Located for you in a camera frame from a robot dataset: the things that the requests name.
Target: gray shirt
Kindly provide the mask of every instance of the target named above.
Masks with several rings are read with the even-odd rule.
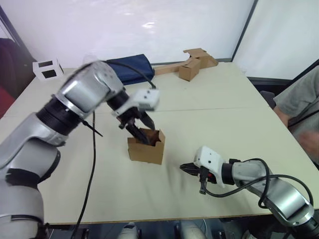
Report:
[[[293,117],[289,120],[288,126],[319,110],[319,66],[281,92],[274,101],[283,113]],[[319,132],[319,113],[289,127],[289,130],[297,141],[303,132]],[[319,164],[318,157],[308,156],[313,162]]]

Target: robotic arm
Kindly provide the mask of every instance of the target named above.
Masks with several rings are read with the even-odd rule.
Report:
[[[199,176],[200,193],[213,197],[225,197],[227,194],[209,192],[206,189],[207,181],[221,187],[225,187],[225,184],[242,187],[255,180],[247,189],[259,197],[266,187],[266,168],[261,161],[231,160],[226,163],[218,153],[206,146],[197,151],[193,163],[183,164],[180,168],[191,175]],[[283,226],[289,228],[295,238],[319,238],[319,222],[314,218],[315,210],[311,203],[294,186],[271,172],[269,189],[263,203]]]
[[[50,177],[60,160],[57,149],[69,133],[102,102],[135,138],[148,144],[135,126],[140,119],[155,129],[145,111],[159,102],[157,89],[137,91],[129,97],[114,70],[97,61],[71,75],[37,113],[29,115],[0,144],[0,235],[10,239],[42,238],[43,202],[37,184]]]

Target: cardboard box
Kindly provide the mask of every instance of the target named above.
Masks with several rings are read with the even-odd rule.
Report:
[[[196,58],[191,58],[191,61],[179,67],[178,76],[184,80],[191,81],[198,73],[201,61]]]
[[[128,138],[129,156],[132,161],[161,164],[163,160],[165,136],[161,130],[141,128],[151,145],[142,144],[135,138]]]
[[[154,67],[155,75],[157,76],[157,75],[161,75],[161,74],[177,72],[180,66],[189,63],[190,60],[191,59],[189,58],[187,61]]]
[[[218,65],[218,61],[201,48],[184,50],[184,53],[188,53],[190,57],[200,60],[201,69]]]

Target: beige tabletop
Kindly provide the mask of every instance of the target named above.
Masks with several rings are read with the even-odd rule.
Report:
[[[118,122],[107,105],[101,106],[97,111],[96,128],[104,137],[97,137],[97,165],[83,223],[270,213],[260,209],[258,197],[248,191],[223,199],[199,194],[198,178],[182,172],[179,166],[192,162],[196,150],[203,145],[225,160],[263,158],[273,173],[303,180],[311,189],[318,208],[319,190],[314,179],[318,179],[319,172],[234,64],[203,69],[190,83],[175,74],[156,77],[154,82],[161,90],[161,99],[159,111],[150,116],[156,128],[166,136],[162,165],[130,161],[129,133],[117,127]],[[30,111],[41,108],[60,84],[62,81],[40,83],[35,79],[0,120],[0,142]],[[37,91],[40,86],[47,95]],[[146,86],[146,83],[128,86],[128,92],[139,86]],[[75,223],[92,166],[91,131],[80,125],[59,150],[62,157],[57,169],[39,185],[45,221]],[[307,197],[303,188],[292,183]],[[215,193],[234,188],[208,186]]]

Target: blue bag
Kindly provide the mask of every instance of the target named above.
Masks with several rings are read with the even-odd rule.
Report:
[[[146,58],[144,54],[107,60],[106,63],[108,63],[113,68],[115,73],[122,81],[123,85],[131,85],[135,83],[145,82],[146,79],[139,73],[133,71],[128,67],[115,65],[111,62],[118,62],[125,65],[129,65],[135,68],[136,70],[142,72],[150,80],[154,77],[154,69],[152,68],[149,60]]]

